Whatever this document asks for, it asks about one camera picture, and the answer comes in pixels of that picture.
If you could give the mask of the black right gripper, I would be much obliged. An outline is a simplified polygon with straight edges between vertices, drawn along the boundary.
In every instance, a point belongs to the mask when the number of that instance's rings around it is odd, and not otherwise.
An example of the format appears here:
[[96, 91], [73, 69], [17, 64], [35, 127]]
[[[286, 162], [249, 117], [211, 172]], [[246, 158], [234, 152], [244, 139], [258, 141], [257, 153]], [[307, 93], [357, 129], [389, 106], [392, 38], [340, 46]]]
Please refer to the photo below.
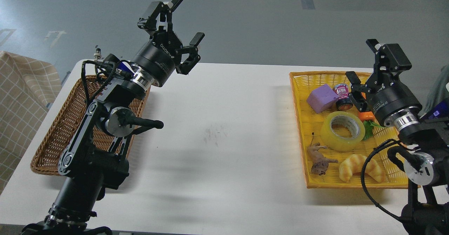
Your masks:
[[350, 82], [349, 98], [359, 112], [368, 112], [375, 115], [377, 122], [387, 127], [388, 117], [400, 110], [412, 108], [419, 113], [422, 104], [411, 90], [400, 82], [399, 74], [411, 69], [412, 64], [403, 49], [397, 43], [381, 44], [377, 39], [367, 39], [366, 44], [375, 54], [373, 73], [363, 85], [354, 71], [346, 72]]

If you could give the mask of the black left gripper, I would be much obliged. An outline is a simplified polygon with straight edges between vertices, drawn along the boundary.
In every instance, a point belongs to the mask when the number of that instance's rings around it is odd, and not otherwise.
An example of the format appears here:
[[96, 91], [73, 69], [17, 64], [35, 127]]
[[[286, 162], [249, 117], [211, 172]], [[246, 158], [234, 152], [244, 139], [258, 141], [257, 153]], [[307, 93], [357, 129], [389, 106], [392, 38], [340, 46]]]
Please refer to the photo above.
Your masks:
[[[201, 59], [198, 46], [205, 37], [203, 32], [197, 32], [189, 45], [183, 47], [173, 32], [173, 12], [182, 1], [151, 2], [137, 22], [138, 28], [145, 30], [150, 38], [131, 62], [150, 74], [155, 79], [153, 85], [157, 87], [162, 87], [175, 69], [178, 74], [188, 75]], [[180, 63], [183, 54], [188, 54], [188, 57]]]

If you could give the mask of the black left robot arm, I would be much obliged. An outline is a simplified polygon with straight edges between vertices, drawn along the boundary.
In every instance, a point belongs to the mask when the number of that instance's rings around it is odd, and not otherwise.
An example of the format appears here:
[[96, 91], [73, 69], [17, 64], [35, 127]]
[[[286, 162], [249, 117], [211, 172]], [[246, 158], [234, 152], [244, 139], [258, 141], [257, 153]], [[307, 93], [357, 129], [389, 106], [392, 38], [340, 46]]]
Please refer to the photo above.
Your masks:
[[26, 225], [22, 235], [112, 235], [109, 227], [87, 230], [87, 222], [107, 188], [117, 190], [129, 176], [128, 149], [132, 137], [163, 128], [159, 120], [140, 118], [130, 109], [133, 100], [146, 100], [151, 86], [162, 87], [173, 71], [187, 75], [200, 61], [198, 32], [183, 45], [173, 31], [173, 12], [183, 0], [152, 2], [137, 26], [149, 34], [131, 61], [113, 54], [81, 65], [85, 113], [58, 160], [66, 180], [43, 222]]

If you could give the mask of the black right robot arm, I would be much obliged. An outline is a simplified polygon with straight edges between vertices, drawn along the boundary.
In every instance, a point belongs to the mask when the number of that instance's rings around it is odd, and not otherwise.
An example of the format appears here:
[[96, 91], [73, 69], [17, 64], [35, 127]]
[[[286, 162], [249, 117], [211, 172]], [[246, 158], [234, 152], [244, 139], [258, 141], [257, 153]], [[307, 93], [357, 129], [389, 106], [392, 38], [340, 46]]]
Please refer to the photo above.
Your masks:
[[[394, 127], [398, 140], [388, 139], [375, 147], [361, 168], [361, 186], [370, 201], [400, 222], [409, 235], [447, 235], [448, 203], [439, 204], [433, 188], [448, 186], [448, 117], [424, 119], [422, 105], [403, 84], [400, 73], [412, 65], [397, 43], [366, 40], [375, 54], [373, 73], [361, 83], [353, 71], [346, 72], [351, 84], [349, 97], [361, 112], [371, 111], [382, 127]], [[408, 203], [401, 215], [383, 208], [369, 193], [365, 172], [369, 161], [387, 149], [388, 159], [408, 177]]]

